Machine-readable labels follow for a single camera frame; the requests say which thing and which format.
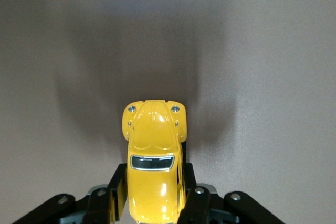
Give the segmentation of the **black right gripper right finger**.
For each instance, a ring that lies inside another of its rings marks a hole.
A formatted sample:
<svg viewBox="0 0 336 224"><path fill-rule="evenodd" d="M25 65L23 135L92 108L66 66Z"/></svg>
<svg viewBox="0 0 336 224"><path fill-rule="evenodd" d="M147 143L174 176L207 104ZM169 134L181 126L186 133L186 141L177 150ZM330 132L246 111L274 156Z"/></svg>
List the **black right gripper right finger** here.
<svg viewBox="0 0 336 224"><path fill-rule="evenodd" d="M222 198L212 185L197 184L193 165L186 161L185 142L182 150L186 201L178 223L283 223L245 192L232 191Z"/></svg>

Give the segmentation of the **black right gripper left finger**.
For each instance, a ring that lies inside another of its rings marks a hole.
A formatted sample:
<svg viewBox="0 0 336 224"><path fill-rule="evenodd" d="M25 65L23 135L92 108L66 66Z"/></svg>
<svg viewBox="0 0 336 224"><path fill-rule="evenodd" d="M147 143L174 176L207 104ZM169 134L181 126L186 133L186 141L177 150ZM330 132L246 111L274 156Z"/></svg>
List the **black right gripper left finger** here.
<svg viewBox="0 0 336 224"><path fill-rule="evenodd" d="M115 223L127 199L127 164L119 164L108 185L93 187L81 200L59 194L15 223Z"/></svg>

